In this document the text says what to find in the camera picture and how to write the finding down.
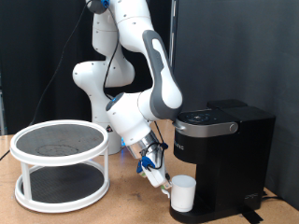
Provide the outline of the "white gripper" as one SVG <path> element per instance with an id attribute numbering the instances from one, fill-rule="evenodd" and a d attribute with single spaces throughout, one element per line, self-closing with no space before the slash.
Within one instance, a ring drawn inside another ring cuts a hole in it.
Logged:
<path id="1" fill-rule="evenodd" d="M 151 185 L 155 188 L 170 189 L 172 183 L 166 181 L 164 156 L 160 151 L 148 153 L 142 158 L 142 169 Z"/>

